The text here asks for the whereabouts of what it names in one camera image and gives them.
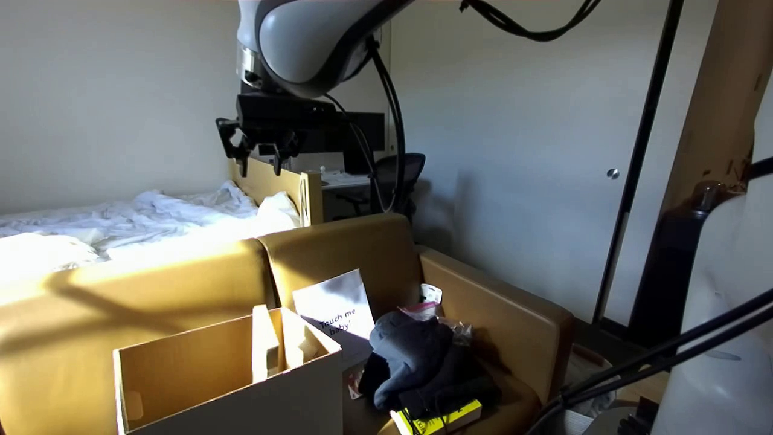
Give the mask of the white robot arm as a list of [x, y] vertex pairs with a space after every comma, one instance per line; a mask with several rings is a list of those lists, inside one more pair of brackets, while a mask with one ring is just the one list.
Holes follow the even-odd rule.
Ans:
[[242, 87], [306, 108], [366, 62], [378, 73], [394, 122], [401, 108], [375, 33], [411, 0], [237, 0]]

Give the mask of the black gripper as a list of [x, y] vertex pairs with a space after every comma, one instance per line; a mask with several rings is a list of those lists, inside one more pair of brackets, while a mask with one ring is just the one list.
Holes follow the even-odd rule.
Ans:
[[238, 95], [237, 117], [218, 119], [214, 129], [225, 155], [247, 174], [247, 157], [258, 146], [271, 146], [273, 174], [280, 176], [287, 157], [302, 146], [305, 129], [323, 111], [320, 102], [297, 97]]

